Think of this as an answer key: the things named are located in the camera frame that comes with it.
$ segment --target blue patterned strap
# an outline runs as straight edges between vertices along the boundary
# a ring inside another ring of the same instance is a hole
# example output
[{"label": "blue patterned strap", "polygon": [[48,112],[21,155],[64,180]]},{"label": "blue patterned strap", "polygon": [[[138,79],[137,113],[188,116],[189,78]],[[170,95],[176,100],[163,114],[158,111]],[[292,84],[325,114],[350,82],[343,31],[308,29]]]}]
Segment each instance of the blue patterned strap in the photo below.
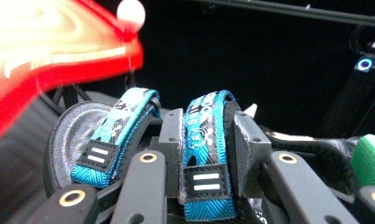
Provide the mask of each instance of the blue patterned strap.
[{"label": "blue patterned strap", "polygon": [[118,175],[123,154],[141,121],[151,113],[160,117],[158,102],[156,91],[126,91],[95,130],[72,170],[72,179],[96,188],[108,187]]},{"label": "blue patterned strap", "polygon": [[232,200],[223,127],[228,91],[193,100],[185,116],[187,142],[183,158],[185,219],[212,221],[236,217]]}]

